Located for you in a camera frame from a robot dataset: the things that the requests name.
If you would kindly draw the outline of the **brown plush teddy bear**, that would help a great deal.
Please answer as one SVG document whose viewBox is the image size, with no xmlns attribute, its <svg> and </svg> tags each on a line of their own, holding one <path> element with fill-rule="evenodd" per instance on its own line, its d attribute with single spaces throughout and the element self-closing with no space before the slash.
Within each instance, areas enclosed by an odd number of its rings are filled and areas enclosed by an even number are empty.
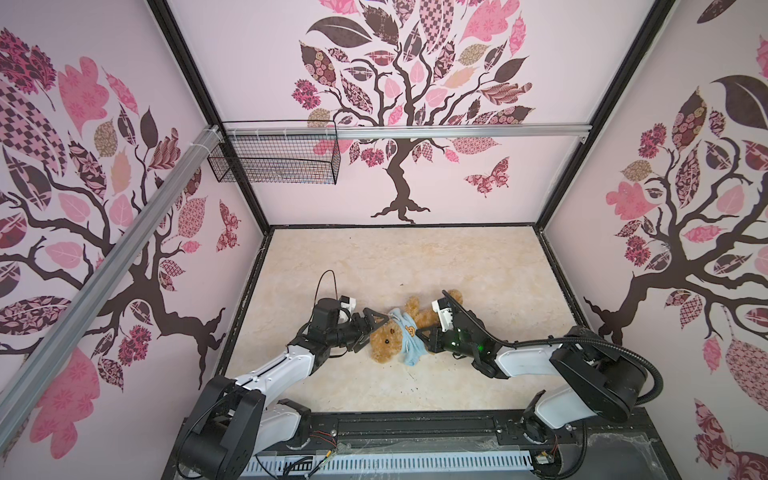
<svg viewBox="0 0 768 480">
<path fill-rule="evenodd" d="M 418 296 L 411 296 L 405 305 L 399 307 L 399 309 L 412 316 L 418 330 L 439 325 L 437 315 L 433 312 L 432 306 L 422 306 Z M 386 364 L 392 360 L 400 360 L 402 362 L 400 357 L 401 340 L 402 333 L 400 327 L 390 319 L 371 336 L 371 358 L 380 364 Z"/>
</svg>

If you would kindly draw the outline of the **light blue fleece hoodie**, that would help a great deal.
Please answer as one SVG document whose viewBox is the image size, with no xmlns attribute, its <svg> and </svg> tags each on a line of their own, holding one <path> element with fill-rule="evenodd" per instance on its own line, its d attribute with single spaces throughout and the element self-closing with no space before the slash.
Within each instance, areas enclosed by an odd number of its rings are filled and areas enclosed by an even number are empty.
<svg viewBox="0 0 768 480">
<path fill-rule="evenodd" d="M 416 335 L 418 327 L 415 320 L 399 308 L 391 310 L 389 317 L 400 327 L 402 333 L 400 354 L 402 362 L 408 367 L 416 366 L 427 354 L 427 349 L 424 342 Z"/>
</svg>

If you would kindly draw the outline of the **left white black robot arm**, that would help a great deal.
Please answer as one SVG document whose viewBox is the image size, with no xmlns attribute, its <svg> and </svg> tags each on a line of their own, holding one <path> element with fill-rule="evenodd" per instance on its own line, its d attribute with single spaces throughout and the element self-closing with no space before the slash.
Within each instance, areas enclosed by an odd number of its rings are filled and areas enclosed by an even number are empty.
<svg viewBox="0 0 768 480">
<path fill-rule="evenodd" d="M 251 458 L 278 443 L 308 441 L 311 411 L 283 397 L 314 374 L 334 349 L 359 352 L 388 321 L 386 314 L 343 296 L 323 298 L 281 354 L 235 378 L 216 375 L 203 387 L 174 441 L 163 479 L 238 479 Z"/>
</svg>

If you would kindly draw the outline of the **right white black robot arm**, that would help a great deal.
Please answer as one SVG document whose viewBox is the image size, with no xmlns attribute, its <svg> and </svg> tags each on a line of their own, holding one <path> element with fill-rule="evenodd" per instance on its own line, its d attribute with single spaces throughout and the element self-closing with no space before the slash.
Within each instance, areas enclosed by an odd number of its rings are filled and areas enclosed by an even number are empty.
<svg viewBox="0 0 768 480">
<path fill-rule="evenodd" d="M 469 359 L 490 379 L 529 375 L 562 379 L 557 389 L 537 393 L 519 420 L 533 443 L 543 443 L 547 434 L 591 417 L 623 423 L 634 407 L 663 390 L 663 377 L 650 361 L 589 329 L 576 326 L 562 337 L 508 342 L 492 335 L 448 293 L 433 303 L 433 309 L 438 323 L 416 331 L 427 351 Z"/>
</svg>

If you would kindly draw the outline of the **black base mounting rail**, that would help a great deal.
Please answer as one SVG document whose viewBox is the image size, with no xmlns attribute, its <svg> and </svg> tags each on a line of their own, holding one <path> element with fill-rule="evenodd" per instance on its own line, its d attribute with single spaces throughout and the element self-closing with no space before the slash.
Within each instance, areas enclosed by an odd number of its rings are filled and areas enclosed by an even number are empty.
<svg viewBox="0 0 768 480">
<path fill-rule="evenodd" d="M 599 417 L 576 421 L 533 443 L 520 428 L 524 410 L 344 412 L 308 416 L 308 441 L 278 443 L 253 457 L 285 455 L 525 451 L 533 470 L 473 473 L 368 474 L 455 478 L 675 479 L 678 471 L 647 412 L 627 421 Z"/>
</svg>

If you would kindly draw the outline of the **rear aluminium rail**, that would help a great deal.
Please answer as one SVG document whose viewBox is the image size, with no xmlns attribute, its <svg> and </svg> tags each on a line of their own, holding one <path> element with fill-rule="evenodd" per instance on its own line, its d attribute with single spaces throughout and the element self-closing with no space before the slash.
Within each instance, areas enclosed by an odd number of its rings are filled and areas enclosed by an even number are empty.
<svg viewBox="0 0 768 480">
<path fill-rule="evenodd" d="M 415 139 L 415 138 L 512 138 L 512 137 L 577 137 L 586 138 L 592 126 L 578 123 L 513 124 L 513 125 L 448 125 L 448 126 L 378 126 L 378 127 L 227 127 L 232 137 L 319 136 L 321 138 Z"/>
</svg>

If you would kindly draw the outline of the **aluminium rail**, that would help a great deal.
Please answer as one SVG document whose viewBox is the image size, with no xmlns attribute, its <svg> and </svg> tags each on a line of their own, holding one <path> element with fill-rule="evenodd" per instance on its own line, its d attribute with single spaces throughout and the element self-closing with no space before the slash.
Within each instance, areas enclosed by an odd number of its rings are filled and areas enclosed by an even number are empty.
<svg viewBox="0 0 768 480">
<path fill-rule="evenodd" d="M 46 333 L 1 392 L 1 447 L 6 448 L 42 394 L 78 345 L 86 330 L 126 274 L 163 216 L 212 149 L 222 140 L 222 128 L 204 128 L 184 152 L 181 164 L 142 208 L 102 266 L 79 290 L 69 308 Z"/>
<path fill-rule="evenodd" d="M 378 127 L 227 127 L 232 137 L 319 136 L 321 138 L 415 139 L 415 138 L 512 138 L 512 137 L 577 137 L 586 138 L 592 126 L 578 123 L 513 124 L 513 125 L 448 125 L 448 126 L 378 126 Z"/>
</svg>

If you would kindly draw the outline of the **left aluminium rail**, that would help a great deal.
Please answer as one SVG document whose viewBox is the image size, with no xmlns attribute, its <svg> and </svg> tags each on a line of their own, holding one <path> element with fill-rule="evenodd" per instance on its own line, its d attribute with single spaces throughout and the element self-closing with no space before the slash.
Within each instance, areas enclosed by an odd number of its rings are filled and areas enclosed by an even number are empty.
<svg viewBox="0 0 768 480">
<path fill-rule="evenodd" d="M 212 149 L 222 140 L 222 128 L 204 128 L 184 152 L 181 164 L 142 208 L 102 266 L 79 290 L 69 308 L 46 333 L 1 392 L 1 447 L 6 448 L 42 394 L 78 345 L 86 330 L 126 274 L 163 216 Z"/>
</svg>

